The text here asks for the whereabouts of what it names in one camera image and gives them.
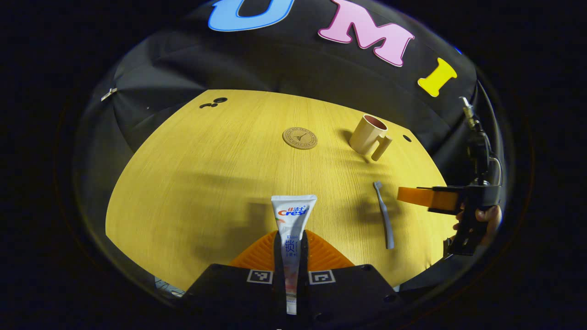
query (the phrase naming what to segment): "human hand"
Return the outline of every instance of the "human hand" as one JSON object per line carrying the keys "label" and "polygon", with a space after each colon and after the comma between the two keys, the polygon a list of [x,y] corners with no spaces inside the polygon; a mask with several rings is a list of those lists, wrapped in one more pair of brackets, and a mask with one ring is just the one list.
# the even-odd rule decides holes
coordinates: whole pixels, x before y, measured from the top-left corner
{"label": "human hand", "polygon": [[[465,209],[465,204],[461,204],[461,210]],[[458,222],[460,223],[463,219],[463,211],[460,211],[459,214],[456,216]],[[479,209],[475,211],[475,218],[477,221],[485,222],[487,224],[487,231],[485,236],[481,239],[479,245],[488,246],[489,243],[493,240],[495,233],[497,233],[497,228],[501,224],[501,207],[499,205],[492,206],[489,210],[483,212]],[[458,230],[458,223],[453,226],[454,230]]]}

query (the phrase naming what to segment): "toothpaste tube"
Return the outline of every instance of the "toothpaste tube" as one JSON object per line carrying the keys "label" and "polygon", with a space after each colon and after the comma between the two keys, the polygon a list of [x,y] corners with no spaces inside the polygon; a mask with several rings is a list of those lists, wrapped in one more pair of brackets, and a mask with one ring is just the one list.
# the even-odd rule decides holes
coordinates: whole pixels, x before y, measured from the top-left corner
{"label": "toothpaste tube", "polygon": [[298,268],[303,229],[317,200],[316,195],[271,196],[277,230],[281,236],[287,313],[296,315]]}

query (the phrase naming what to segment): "metal clip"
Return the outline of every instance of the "metal clip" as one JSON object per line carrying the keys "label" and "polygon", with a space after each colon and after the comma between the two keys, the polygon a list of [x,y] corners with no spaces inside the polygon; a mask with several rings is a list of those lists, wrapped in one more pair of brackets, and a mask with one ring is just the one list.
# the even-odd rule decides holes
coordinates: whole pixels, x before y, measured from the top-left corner
{"label": "metal clip", "polygon": [[108,91],[108,93],[106,93],[106,95],[102,96],[102,98],[100,99],[100,102],[102,102],[102,101],[106,100],[106,99],[107,99],[107,98],[108,98],[110,95],[112,95],[112,94],[116,93],[117,91],[118,91],[118,88],[116,88],[116,87],[114,87],[114,88],[111,88],[111,89]]}

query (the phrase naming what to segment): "cup handle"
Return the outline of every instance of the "cup handle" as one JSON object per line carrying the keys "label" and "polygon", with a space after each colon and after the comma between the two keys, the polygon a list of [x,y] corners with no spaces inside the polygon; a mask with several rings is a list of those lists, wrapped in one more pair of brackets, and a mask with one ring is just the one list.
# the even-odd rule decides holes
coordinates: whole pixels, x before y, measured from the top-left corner
{"label": "cup handle", "polygon": [[377,136],[377,141],[379,141],[379,146],[375,149],[375,152],[371,155],[371,159],[374,161],[378,161],[383,155],[383,152],[389,147],[389,144],[392,142],[392,138],[389,136]]}

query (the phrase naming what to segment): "blue letter u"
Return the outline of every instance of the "blue letter u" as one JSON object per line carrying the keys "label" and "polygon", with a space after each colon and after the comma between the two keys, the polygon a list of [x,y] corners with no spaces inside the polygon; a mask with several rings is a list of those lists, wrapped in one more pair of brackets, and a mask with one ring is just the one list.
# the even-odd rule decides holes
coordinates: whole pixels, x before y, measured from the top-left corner
{"label": "blue letter u", "polygon": [[238,15],[242,2],[245,0],[220,0],[214,5],[208,26],[212,30],[231,32],[263,28],[284,19],[294,4],[294,0],[271,0],[266,12],[250,17]]}

